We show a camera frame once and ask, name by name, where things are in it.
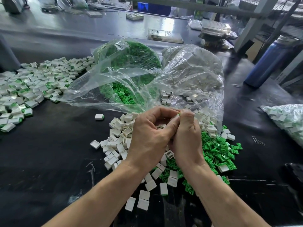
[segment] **blue water bottle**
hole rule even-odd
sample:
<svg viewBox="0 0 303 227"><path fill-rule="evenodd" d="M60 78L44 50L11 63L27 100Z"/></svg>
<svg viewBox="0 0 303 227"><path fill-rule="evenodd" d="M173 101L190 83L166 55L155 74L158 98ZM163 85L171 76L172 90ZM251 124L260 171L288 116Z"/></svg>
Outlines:
<svg viewBox="0 0 303 227"><path fill-rule="evenodd" d="M261 59L248 74L244 83L259 88L286 58L286 54L298 42L297 38L280 35L263 54Z"/></svg>

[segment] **person's left hand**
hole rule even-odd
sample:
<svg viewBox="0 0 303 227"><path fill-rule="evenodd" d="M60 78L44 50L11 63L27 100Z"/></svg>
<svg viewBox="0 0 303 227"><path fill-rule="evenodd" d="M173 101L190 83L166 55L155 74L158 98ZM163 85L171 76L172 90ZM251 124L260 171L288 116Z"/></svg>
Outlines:
<svg viewBox="0 0 303 227"><path fill-rule="evenodd" d="M154 168L178 129L180 117L170 120L178 113L178 110L172 108L155 107L140 114L134 123L125 163L139 168L145 175ZM156 126L160 124L167 125L164 129L157 130Z"/></svg>

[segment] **person's right hand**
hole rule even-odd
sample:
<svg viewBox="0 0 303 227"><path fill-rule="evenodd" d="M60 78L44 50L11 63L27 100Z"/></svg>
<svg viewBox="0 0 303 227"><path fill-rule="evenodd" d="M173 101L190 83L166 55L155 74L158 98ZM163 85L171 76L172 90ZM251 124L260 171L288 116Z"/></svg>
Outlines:
<svg viewBox="0 0 303 227"><path fill-rule="evenodd" d="M182 171L194 165L206 164L202 153L201 129L194 116L188 109L180 112L180 125L170 145Z"/></svg>

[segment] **hand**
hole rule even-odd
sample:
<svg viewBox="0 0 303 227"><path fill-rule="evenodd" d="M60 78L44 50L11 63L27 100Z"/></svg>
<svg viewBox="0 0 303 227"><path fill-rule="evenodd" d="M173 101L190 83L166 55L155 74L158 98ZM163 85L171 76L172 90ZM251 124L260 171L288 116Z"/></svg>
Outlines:
<svg viewBox="0 0 303 227"><path fill-rule="evenodd" d="M201 129L194 116L195 114L188 109L181 111L179 128L169 145L182 171L206 163L202 152Z"/></svg>
<svg viewBox="0 0 303 227"><path fill-rule="evenodd" d="M170 120L178 113L178 110L171 108L155 107L140 114L134 123L126 164L138 167L145 175L154 168L178 129L180 118ZM160 124L167 125L157 130L156 126Z"/></svg>

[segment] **forearm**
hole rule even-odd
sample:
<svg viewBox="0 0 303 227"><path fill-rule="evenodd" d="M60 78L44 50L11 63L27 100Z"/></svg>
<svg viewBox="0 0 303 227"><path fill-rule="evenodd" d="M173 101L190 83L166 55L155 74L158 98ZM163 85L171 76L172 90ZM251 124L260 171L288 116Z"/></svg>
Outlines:
<svg viewBox="0 0 303 227"><path fill-rule="evenodd" d="M44 227L109 226L141 183L144 173L121 163L82 198L65 208Z"/></svg>
<svg viewBox="0 0 303 227"><path fill-rule="evenodd" d="M184 172L215 227L268 227L269 225L206 165Z"/></svg>

